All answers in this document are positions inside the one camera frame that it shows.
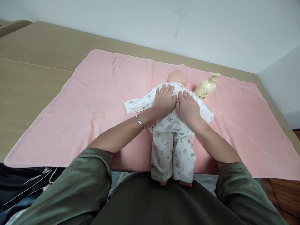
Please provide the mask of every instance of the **doll foot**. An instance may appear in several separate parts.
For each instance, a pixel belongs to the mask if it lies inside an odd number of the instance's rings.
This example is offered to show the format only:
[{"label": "doll foot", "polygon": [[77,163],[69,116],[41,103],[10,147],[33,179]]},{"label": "doll foot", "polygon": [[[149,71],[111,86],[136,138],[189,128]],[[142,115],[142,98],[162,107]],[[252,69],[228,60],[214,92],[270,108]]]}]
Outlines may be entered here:
[{"label": "doll foot", "polygon": [[186,186],[186,187],[192,187],[193,183],[186,183],[186,182],[183,182],[183,181],[178,181],[178,183],[181,185],[181,186]]},{"label": "doll foot", "polygon": [[165,182],[159,182],[160,186],[165,186],[168,183],[169,180],[165,181]]}]

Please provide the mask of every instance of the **baby doll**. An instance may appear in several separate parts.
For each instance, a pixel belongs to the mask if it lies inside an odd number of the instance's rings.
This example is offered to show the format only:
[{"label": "baby doll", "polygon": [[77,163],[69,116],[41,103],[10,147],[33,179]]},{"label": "baby doll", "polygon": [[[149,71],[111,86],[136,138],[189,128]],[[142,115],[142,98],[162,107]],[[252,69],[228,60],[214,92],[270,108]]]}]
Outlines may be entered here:
[{"label": "baby doll", "polygon": [[[186,83],[186,75],[180,70],[175,70],[169,74],[165,85],[173,85],[174,94],[178,96],[179,91],[186,90],[184,87]],[[158,85],[141,99],[125,102],[127,112],[136,113],[151,107],[156,89],[160,89],[162,86],[163,84]],[[201,99],[196,97],[195,93],[186,91],[199,104],[201,117],[207,123],[211,122],[214,114],[204,105]],[[192,183],[196,162],[196,155],[193,151],[195,133],[178,118],[176,109],[155,121],[149,130],[153,133],[150,168],[152,179],[164,183],[173,176],[174,180]]]}]

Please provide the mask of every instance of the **bottle label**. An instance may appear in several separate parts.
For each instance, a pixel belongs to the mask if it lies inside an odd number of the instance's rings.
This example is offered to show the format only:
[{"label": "bottle label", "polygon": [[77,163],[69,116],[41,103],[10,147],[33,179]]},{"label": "bottle label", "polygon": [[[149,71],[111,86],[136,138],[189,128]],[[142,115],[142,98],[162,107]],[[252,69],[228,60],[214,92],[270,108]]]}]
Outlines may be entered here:
[{"label": "bottle label", "polygon": [[208,95],[208,92],[202,92],[201,95],[198,94],[198,98],[204,99]]}]

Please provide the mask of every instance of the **wooden floor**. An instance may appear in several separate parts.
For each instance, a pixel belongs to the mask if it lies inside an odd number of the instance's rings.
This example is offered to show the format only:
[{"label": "wooden floor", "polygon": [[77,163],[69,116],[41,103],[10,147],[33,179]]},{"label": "wooden floor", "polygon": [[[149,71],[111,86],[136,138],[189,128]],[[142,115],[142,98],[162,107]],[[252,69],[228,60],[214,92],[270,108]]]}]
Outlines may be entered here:
[{"label": "wooden floor", "polygon": [[[300,131],[295,131],[300,140]],[[290,225],[300,225],[300,181],[262,179],[277,211]]]}]

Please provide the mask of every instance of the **person's left hand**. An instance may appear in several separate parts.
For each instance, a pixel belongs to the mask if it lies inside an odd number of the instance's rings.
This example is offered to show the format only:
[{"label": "person's left hand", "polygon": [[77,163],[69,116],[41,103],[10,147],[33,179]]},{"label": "person's left hand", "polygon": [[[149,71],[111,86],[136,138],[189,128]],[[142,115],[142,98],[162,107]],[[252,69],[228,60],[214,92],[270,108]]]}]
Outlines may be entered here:
[{"label": "person's left hand", "polygon": [[156,95],[152,108],[158,113],[159,117],[163,117],[175,108],[176,95],[173,96],[174,86],[165,84],[162,88],[156,89]]}]

